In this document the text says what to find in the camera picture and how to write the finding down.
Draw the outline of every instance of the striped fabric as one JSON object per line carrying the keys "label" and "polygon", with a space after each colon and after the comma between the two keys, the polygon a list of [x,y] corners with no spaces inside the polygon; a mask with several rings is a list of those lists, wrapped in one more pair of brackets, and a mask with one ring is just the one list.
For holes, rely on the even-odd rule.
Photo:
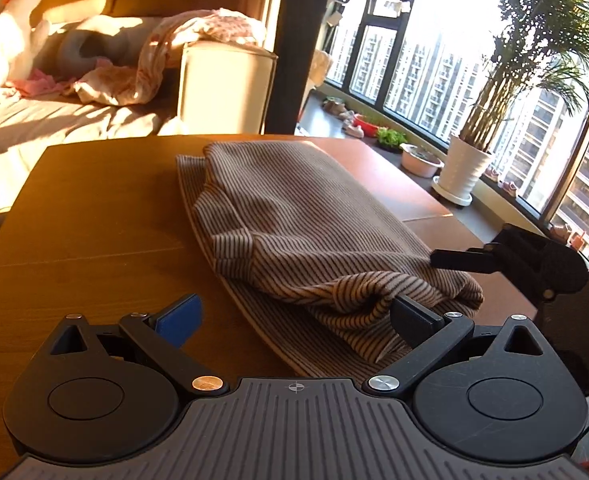
{"label": "striped fabric", "polygon": [[194,233],[255,330],[297,372],[363,380],[408,351],[399,294],[472,316],[481,287],[309,142],[221,142],[177,158]]}

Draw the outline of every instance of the white flower pot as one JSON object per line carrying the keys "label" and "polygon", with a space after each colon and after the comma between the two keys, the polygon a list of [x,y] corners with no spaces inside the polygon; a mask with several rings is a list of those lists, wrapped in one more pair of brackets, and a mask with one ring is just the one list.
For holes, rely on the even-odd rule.
{"label": "white flower pot", "polygon": [[493,156],[492,153],[477,150],[459,137],[451,136],[445,166],[441,174],[434,177],[433,189],[450,202],[469,205],[472,188]]}

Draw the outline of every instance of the palm plant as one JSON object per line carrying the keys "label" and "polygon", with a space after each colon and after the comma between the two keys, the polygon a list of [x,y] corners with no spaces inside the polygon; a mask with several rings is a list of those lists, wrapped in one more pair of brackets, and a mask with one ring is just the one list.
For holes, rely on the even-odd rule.
{"label": "palm plant", "polygon": [[489,79],[459,134],[483,152],[521,92],[555,92],[571,115],[589,102],[589,0],[501,0],[499,9],[507,25],[495,37]]}

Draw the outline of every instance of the silver screw head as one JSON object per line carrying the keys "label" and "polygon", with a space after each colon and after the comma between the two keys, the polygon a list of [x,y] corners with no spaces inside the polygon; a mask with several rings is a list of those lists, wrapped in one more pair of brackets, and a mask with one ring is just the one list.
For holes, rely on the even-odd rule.
{"label": "silver screw head", "polygon": [[396,390],[399,387],[399,380],[396,377],[389,375],[375,375],[370,377],[368,384],[373,390],[380,392],[389,392]]}

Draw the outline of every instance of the pink cloth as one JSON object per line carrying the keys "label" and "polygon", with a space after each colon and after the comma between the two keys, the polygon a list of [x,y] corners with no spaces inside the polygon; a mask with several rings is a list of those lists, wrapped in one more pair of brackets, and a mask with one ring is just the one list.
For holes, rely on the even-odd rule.
{"label": "pink cloth", "polygon": [[83,104],[96,101],[128,106],[148,103],[159,91],[163,70],[178,66],[184,43],[213,40],[261,45],[266,29],[261,22],[227,9],[190,10],[165,18],[149,35],[139,66],[103,66],[72,85]]}
{"label": "pink cloth", "polygon": [[35,97],[55,92],[62,93],[72,83],[74,83],[74,79],[57,83],[51,75],[47,75],[35,68],[28,79],[8,81],[6,86],[17,89],[21,97]]}

